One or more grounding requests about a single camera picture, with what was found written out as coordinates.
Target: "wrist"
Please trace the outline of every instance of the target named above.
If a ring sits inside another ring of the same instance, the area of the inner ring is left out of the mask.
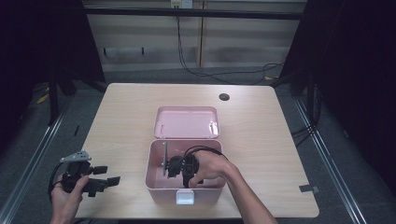
[[[66,218],[62,217],[52,217],[50,220],[50,224],[71,224],[72,220],[67,220]]]
[[[232,179],[233,176],[236,176],[238,174],[238,168],[230,161],[227,161],[225,164],[221,165],[220,175],[226,180]]]

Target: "tabletop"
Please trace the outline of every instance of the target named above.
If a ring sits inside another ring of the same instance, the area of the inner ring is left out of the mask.
[[[220,95],[226,93],[229,100]],[[211,205],[155,203],[145,185],[150,144],[161,106],[213,106],[217,109],[223,153],[234,163],[275,217],[316,217],[318,206],[271,87],[192,84],[108,86],[83,149],[93,166],[106,165],[106,178],[120,184],[81,202],[77,217],[236,218],[227,185]]]

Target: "pink box lid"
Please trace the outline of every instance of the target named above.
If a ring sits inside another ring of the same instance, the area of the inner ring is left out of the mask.
[[[154,125],[157,138],[217,138],[219,121],[212,106],[162,106]]]

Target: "round hole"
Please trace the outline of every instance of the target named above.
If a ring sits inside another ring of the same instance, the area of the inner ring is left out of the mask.
[[[222,94],[219,96],[219,98],[220,98],[220,100],[222,100],[222,101],[228,101],[228,100],[230,100],[230,95],[227,94],[227,93],[222,93]]]

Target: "gray floor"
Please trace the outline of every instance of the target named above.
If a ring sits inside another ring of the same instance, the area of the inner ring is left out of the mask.
[[[206,69],[205,72],[235,71],[236,69],[257,70],[258,68],[212,68]],[[263,73],[219,77],[232,83],[250,84],[261,80],[262,75]],[[107,82],[224,84],[211,77],[194,76],[183,69],[108,72],[106,73],[106,79]],[[260,84],[265,85],[270,82],[271,80],[264,79]],[[84,84],[77,83],[77,86],[78,92],[71,99],[71,104],[64,114],[63,123],[50,144],[43,162],[39,165],[38,172],[35,174],[12,223],[50,222],[50,202],[47,195],[50,173],[61,157],[81,149],[96,110],[103,98],[101,92]],[[50,113],[49,102],[37,105],[35,100],[40,94],[41,92],[35,93],[35,99],[26,110],[19,133],[13,139],[8,151],[0,159],[0,170],[2,171],[0,173],[1,206],[4,205],[7,196],[16,186],[26,164],[34,154],[35,148],[47,129]],[[276,88],[276,94],[290,131],[295,132],[304,127],[303,120],[294,102],[295,98],[290,95],[289,86],[279,86]],[[78,133],[75,135],[77,126],[79,126]],[[355,144],[345,138],[342,127],[326,106],[322,108],[318,130],[350,187],[351,193],[356,198],[367,223],[394,223],[394,220],[396,220],[395,198],[382,183],[376,172],[361,157]],[[296,138],[295,142],[297,143],[301,139],[301,137]],[[297,150],[309,182],[319,189],[319,193],[315,197],[320,214],[316,218],[278,218],[279,223],[353,223],[312,140],[308,138],[297,147]],[[135,220],[131,223],[143,222],[143,220]],[[118,221],[95,220],[92,223],[118,223]]]

